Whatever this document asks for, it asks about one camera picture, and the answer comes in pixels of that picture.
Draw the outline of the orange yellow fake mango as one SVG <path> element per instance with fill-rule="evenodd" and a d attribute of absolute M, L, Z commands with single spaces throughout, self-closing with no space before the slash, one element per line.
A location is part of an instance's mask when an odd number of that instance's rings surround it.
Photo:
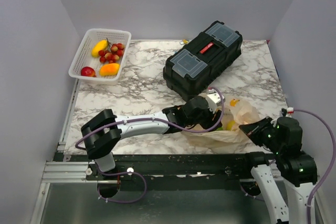
<path fill-rule="evenodd" d="M 120 65 L 118 63 L 109 63 L 103 65 L 99 70 L 101 76 L 115 76 L 118 74 Z"/>

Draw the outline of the translucent orange plastic bag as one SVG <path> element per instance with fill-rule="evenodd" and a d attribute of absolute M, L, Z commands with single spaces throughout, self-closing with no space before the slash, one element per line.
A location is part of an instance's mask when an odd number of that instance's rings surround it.
<path fill-rule="evenodd" d="M 229 121 L 236 124 L 231 131 L 226 130 Z M 225 95 L 225 110 L 222 118 L 223 131 L 206 133 L 183 132 L 189 144 L 211 149 L 214 153 L 237 153 L 252 145 L 252 141 L 239 129 L 242 124 L 251 124 L 261 120 L 258 110 L 247 100 L 233 95 Z"/>

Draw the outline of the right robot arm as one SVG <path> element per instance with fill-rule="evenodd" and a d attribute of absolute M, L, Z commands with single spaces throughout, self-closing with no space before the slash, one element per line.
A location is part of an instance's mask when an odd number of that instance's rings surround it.
<path fill-rule="evenodd" d="M 239 129 L 257 146 L 269 149 L 285 184 L 284 200 L 271 173 L 265 153 L 247 153 L 242 173 L 254 178 L 266 203 L 271 223 L 315 223 L 312 190 L 317 183 L 314 159 L 302 151 L 303 130 L 296 119 L 266 117 Z"/>

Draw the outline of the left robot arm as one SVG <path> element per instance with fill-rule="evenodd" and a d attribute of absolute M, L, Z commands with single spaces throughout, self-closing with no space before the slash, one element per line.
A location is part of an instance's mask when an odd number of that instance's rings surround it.
<path fill-rule="evenodd" d="M 112 179 L 117 171 L 112 150 L 120 140 L 147 134 L 192 132 L 195 125 L 200 125 L 203 133 L 213 131 L 221 126 L 224 101 L 217 93 L 198 95 L 185 104 L 138 116 L 116 115 L 105 109 L 81 127 L 83 149 L 98 165 L 98 173 L 104 179 Z"/>

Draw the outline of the yellow fake lemon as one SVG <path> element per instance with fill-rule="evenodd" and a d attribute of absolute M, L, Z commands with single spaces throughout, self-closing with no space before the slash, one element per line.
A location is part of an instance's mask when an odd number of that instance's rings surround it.
<path fill-rule="evenodd" d="M 226 125 L 226 130 L 227 130 L 227 131 L 231 131 L 231 130 L 233 129 L 233 127 L 234 127 L 235 124 L 236 124 L 236 122 L 235 122 L 234 120 L 229 121 L 229 122 L 227 123 L 227 125 Z"/>

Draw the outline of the red yellow fake fruits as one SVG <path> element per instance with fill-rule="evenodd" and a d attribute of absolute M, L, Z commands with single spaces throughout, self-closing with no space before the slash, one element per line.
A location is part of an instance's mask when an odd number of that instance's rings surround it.
<path fill-rule="evenodd" d="M 105 51 L 99 51 L 99 60 L 101 63 L 116 63 L 123 57 L 125 45 L 122 43 L 112 44 L 109 41 L 108 44 Z"/>

